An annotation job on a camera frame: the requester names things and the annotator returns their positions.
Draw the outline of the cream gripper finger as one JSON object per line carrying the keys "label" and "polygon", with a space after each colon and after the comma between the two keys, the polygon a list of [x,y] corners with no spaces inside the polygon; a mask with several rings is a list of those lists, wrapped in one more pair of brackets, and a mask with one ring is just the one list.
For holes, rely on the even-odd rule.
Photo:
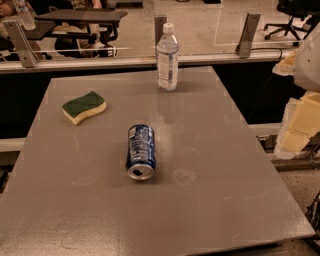
{"label": "cream gripper finger", "polygon": [[307,91],[286,104],[274,154],[289,160],[297,156],[320,131],[320,93]]}
{"label": "cream gripper finger", "polygon": [[293,75],[294,64],[295,64],[296,52],[290,53],[287,57],[277,63],[272,72],[280,76],[291,76]]}

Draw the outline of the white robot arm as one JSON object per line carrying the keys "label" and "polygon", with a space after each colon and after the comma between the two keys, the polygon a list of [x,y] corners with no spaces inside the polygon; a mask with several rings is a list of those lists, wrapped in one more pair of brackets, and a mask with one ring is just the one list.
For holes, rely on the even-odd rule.
{"label": "white robot arm", "polygon": [[292,75],[294,83],[305,90],[299,99],[286,104],[279,130],[275,155],[292,159],[320,131],[320,38],[309,35],[299,48],[277,63],[273,73]]}

